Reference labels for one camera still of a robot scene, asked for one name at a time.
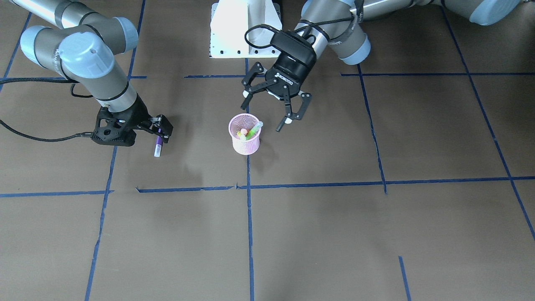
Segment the purple marker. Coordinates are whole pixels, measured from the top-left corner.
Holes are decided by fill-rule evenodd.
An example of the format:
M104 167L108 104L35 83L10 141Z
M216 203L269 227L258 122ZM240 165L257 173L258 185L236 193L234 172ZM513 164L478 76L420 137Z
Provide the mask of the purple marker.
M164 140L162 137L157 136L156 138L156 148L154 149L154 157L160 157L160 154L162 153L162 145L164 143Z

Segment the pink mesh cup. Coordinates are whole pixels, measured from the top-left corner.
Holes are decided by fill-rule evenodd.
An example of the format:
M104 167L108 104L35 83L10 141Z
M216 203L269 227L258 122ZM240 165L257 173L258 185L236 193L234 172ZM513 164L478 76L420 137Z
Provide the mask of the pink mesh cup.
M258 123L258 121L258 118L255 116L244 113L234 116L228 123L228 133L232 137L232 146L238 154L250 155L258 150L258 147L260 146L259 137L262 129L259 129L249 140L243 141L238 137L238 132L241 129L249 131Z

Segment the green marker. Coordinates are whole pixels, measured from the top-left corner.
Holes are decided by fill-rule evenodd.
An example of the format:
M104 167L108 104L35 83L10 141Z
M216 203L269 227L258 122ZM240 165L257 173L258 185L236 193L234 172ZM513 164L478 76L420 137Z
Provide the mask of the green marker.
M260 128L264 125L263 122L259 121L257 124L255 124L255 126L247 133L247 135L245 135L245 138L247 140L251 139L255 134L256 132L258 132L260 130Z

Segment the white mounting plate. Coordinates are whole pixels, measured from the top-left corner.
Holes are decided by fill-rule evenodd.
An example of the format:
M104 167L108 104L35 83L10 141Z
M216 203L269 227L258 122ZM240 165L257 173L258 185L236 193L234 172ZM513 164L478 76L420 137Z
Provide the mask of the white mounting plate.
M224 25L214 24L213 18L216 13L216 9L219 3L212 4L211 10L211 27L221 28L221 26L227 25L228 22L220 22ZM273 3L275 11L277 13L278 21L280 22L280 7L278 4ZM209 55L212 58L276 58L280 55L280 51L274 47L268 47L264 49L253 48L245 43L244 34L249 29L249 13L247 10L241 9L241 13L236 14L236 10L233 10L232 14L228 14L228 21L234 22L232 30L214 31L213 28L210 31L210 50Z

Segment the robotic arm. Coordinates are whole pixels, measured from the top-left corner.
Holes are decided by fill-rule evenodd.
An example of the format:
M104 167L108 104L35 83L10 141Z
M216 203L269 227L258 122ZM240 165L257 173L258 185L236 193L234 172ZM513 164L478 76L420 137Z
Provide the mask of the robotic arm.
M132 146L134 130L167 143L173 126L152 117L114 55L137 45L135 26L126 18L107 18L70 0L10 0L60 29L32 26L21 36L24 54L34 63L83 84L101 105L91 139L102 145Z
M280 55L269 70L256 62L242 80L245 110L253 95L267 91L284 101L285 115L276 131L293 120L301 120L312 99L310 93L301 91L301 85L314 67L323 50L329 46L348 65L356 65L366 59L371 50L368 36L358 23L386 15L414 5L436 4L464 16L471 22L490 25L503 19L521 0L307 0L301 12L301 20L293 31L279 31L269 25L251 27L245 33L246 42L255 48L273 46ZM270 44L259 46L248 40L251 31L272 31ZM265 81L252 86L260 74ZM292 111L291 98L300 96L302 105Z

